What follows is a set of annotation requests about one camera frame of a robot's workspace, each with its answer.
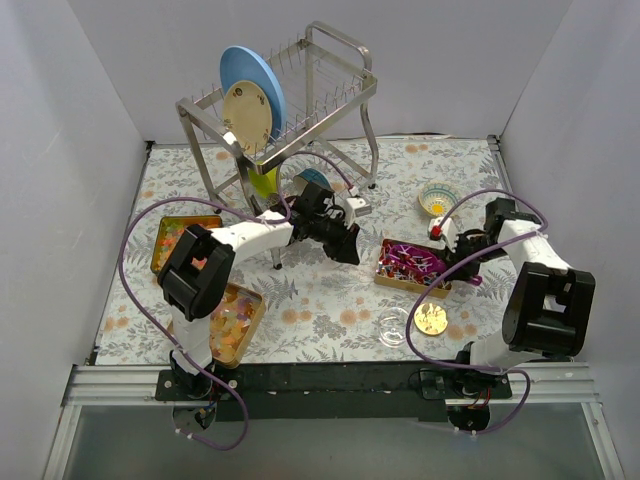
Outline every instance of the dish rack handle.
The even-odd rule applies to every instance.
[[[345,33],[342,33],[339,30],[336,30],[335,28],[327,25],[324,22],[315,21],[307,25],[307,28],[305,30],[305,37],[309,43],[313,43],[314,29],[318,30],[321,33],[324,33],[326,36],[333,38],[334,40],[342,43],[343,45],[346,45],[347,47],[351,47],[357,50],[358,53],[360,53],[360,56],[362,57],[362,61],[364,63],[364,69],[369,72],[371,71],[371,63],[372,63],[371,53],[369,52],[369,49],[365,47],[362,43],[360,43],[358,40],[356,40],[353,37],[350,37]]]

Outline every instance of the patterned bowl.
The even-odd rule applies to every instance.
[[[458,202],[459,194],[449,183],[433,182],[424,186],[418,201],[431,217],[441,217]]]

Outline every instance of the dish rack wire prong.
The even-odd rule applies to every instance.
[[[313,42],[314,32],[356,50],[362,65],[354,65],[318,46]],[[239,181],[249,206],[256,214],[261,213],[249,181],[249,170],[265,174],[314,141],[338,157],[339,162],[355,170],[357,176],[363,179],[359,183],[375,187],[378,145],[369,121],[368,101],[376,92],[378,81],[371,73],[369,49],[323,22],[313,22],[307,25],[303,37],[298,35],[295,42],[288,40],[286,45],[280,44],[277,51],[271,49],[269,56],[262,57],[280,82],[287,104],[287,118],[284,131],[278,131],[275,138],[269,136],[267,145],[254,154],[243,151],[220,118],[224,100],[222,88],[212,85],[211,93],[205,95],[203,92],[199,100],[183,98],[176,103],[180,122],[211,200],[226,204],[219,194]],[[368,170],[321,136],[358,106],[371,149]],[[200,129],[205,138],[223,146],[235,159],[237,172],[218,186],[214,187],[211,181],[194,127]]]

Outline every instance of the blue plate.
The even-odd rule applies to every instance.
[[[222,91],[227,90],[239,80],[249,80],[258,85],[269,99],[273,127],[271,136],[278,138],[285,130],[287,104],[278,79],[271,67],[256,52],[234,45],[227,48],[220,59],[220,81]]]

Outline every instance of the table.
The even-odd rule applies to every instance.
[[[502,187],[496,165],[484,140],[433,140],[411,137],[379,139],[380,167],[377,188],[362,189],[373,213],[359,219],[361,232],[358,267],[337,264],[326,258],[322,247],[311,241],[284,249],[284,268],[275,270],[266,253],[234,267],[230,281],[261,293],[268,309],[245,353],[243,362],[330,362],[415,359],[406,345],[384,346],[378,335],[382,310],[400,306],[409,310],[418,295],[373,283],[383,238],[424,245],[429,218],[421,210],[417,195],[430,181],[449,182],[466,195],[481,188]],[[365,141],[336,142],[356,161],[367,163]],[[210,174],[221,183],[233,171],[233,161],[220,147],[203,150]],[[330,167],[310,156],[296,156],[282,168],[285,190],[290,179],[305,167],[324,173],[337,192],[345,185]],[[345,167],[355,178],[353,170]],[[164,198],[206,198],[191,152],[183,147],[154,147],[151,151],[134,213]],[[481,228],[484,205],[496,195],[476,197],[454,216],[458,228]],[[231,206],[249,213],[239,186],[229,187],[223,198]],[[149,269],[160,219],[166,215],[210,214],[211,209],[194,204],[171,204],[152,211],[133,233],[125,257],[125,272],[144,305],[167,325],[169,309]],[[233,216],[223,213],[226,225]],[[427,355],[451,358],[469,341],[484,338],[501,326],[515,270],[508,258],[485,264],[479,287],[454,282],[445,300],[433,299],[448,313],[450,324],[439,337],[415,332],[415,343]],[[170,342],[137,311],[124,292],[117,275],[96,340],[97,365],[153,365],[168,363]]]

